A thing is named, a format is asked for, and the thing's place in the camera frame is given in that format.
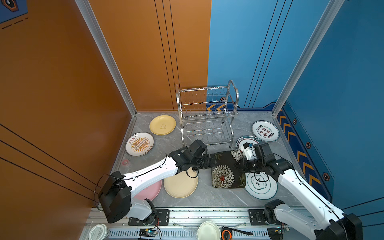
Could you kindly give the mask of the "black square floral plate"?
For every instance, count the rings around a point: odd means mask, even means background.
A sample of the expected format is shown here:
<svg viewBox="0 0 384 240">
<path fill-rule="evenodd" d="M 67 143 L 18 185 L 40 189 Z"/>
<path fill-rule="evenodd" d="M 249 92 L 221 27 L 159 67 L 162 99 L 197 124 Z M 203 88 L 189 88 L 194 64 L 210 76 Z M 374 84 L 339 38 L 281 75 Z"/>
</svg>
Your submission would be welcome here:
<svg viewBox="0 0 384 240">
<path fill-rule="evenodd" d="M 211 154 L 216 161 L 212 168 L 212 187 L 218 189 L 243 189 L 246 175 L 240 168 L 244 155 L 241 150 L 224 151 Z"/>
</svg>

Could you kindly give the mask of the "white plate green cloud outline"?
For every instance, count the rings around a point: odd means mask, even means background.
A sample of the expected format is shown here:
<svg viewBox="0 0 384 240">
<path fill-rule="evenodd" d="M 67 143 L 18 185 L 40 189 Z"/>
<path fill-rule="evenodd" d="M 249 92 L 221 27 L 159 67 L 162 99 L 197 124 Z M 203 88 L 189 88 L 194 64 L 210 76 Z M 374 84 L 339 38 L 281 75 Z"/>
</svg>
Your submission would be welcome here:
<svg viewBox="0 0 384 240">
<path fill-rule="evenodd" d="M 246 173 L 246 191 L 259 200 L 269 200 L 274 197 L 278 191 L 277 182 L 266 175 L 260 173 Z"/>
</svg>

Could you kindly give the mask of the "cream round plate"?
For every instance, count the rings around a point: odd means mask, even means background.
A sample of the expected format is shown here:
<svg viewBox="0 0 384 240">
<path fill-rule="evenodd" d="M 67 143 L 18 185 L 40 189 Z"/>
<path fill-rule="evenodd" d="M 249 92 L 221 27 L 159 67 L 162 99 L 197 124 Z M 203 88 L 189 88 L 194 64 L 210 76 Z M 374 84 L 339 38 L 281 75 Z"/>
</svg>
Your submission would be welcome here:
<svg viewBox="0 0 384 240">
<path fill-rule="evenodd" d="M 187 173 L 180 172 L 175 176 L 164 179 L 165 190 L 171 197 L 183 199 L 196 190 L 199 181 L 197 172 L 189 168 Z"/>
</svg>

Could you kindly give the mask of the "chrome two-tier dish rack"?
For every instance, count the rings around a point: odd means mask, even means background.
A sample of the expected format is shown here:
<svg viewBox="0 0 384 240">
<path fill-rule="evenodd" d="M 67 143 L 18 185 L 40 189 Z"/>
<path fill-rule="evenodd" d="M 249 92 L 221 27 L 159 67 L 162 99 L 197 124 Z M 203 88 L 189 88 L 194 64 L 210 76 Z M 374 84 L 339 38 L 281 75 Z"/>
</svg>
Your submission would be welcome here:
<svg viewBox="0 0 384 240">
<path fill-rule="evenodd" d="M 207 146 L 233 148 L 233 121 L 239 104 L 239 90 L 233 80 L 224 86 L 177 88 L 176 101 L 184 147 L 201 140 Z"/>
</svg>

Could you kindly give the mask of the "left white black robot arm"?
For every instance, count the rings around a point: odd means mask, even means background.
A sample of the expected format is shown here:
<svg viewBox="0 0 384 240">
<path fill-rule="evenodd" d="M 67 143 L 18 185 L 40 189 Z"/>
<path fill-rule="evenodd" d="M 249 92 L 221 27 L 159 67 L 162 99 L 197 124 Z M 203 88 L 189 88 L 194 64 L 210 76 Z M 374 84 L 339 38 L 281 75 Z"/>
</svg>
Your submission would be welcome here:
<svg viewBox="0 0 384 240">
<path fill-rule="evenodd" d="M 136 218 L 145 225 L 157 218 L 157 210 L 151 200 L 138 200 L 135 196 L 149 186 L 189 169 L 194 172 L 214 168 L 217 164 L 213 154 L 207 154 L 207 146 L 201 140 L 172 151 L 161 161 L 142 170 L 121 174 L 116 171 L 109 175 L 98 194 L 99 202 L 109 224 L 123 218 Z"/>
</svg>

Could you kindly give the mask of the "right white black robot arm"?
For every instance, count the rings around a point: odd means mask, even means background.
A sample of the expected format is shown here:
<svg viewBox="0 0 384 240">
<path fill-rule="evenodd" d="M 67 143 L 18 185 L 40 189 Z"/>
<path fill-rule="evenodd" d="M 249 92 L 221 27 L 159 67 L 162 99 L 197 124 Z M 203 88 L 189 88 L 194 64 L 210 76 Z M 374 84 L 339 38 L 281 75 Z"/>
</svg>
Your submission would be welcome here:
<svg viewBox="0 0 384 240">
<path fill-rule="evenodd" d="M 293 194 L 309 211 L 309 218 L 289 207 L 281 200 L 265 204 L 266 223 L 287 224 L 310 240 L 361 240 L 362 221 L 354 214 L 347 215 L 318 193 L 295 170 L 291 162 L 276 159 L 269 144 L 262 143 L 240 147 L 243 158 L 239 160 L 245 173 L 265 173 Z"/>
</svg>

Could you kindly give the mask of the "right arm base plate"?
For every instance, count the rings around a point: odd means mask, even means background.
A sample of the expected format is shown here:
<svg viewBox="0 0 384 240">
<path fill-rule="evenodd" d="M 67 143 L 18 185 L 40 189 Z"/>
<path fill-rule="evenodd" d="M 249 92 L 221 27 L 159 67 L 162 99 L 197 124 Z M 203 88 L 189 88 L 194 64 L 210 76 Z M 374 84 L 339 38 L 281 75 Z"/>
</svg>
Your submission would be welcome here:
<svg viewBox="0 0 384 240">
<path fill-rule="evenodd" d="M 248 210 L 249 218 L 252 226 L 256 225 L 269 225 L 280 226 L 283 225 L 277 220 L 276 216 L 270 210 L 250 209 Z"/>
</svg>

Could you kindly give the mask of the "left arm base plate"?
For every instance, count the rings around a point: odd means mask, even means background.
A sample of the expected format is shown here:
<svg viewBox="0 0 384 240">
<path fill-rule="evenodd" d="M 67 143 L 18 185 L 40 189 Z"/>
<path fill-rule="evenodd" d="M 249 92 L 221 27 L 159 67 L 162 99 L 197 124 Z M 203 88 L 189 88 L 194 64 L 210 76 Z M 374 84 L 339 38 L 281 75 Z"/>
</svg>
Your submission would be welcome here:
<svg viewBox="0 0 384 240">
<path fill-rule="evenodd" d="M 129 226 L 167 226 L 169 224 L 170 210 L 156 210 L 146 219 L 129 218 Z"/>
</svg>

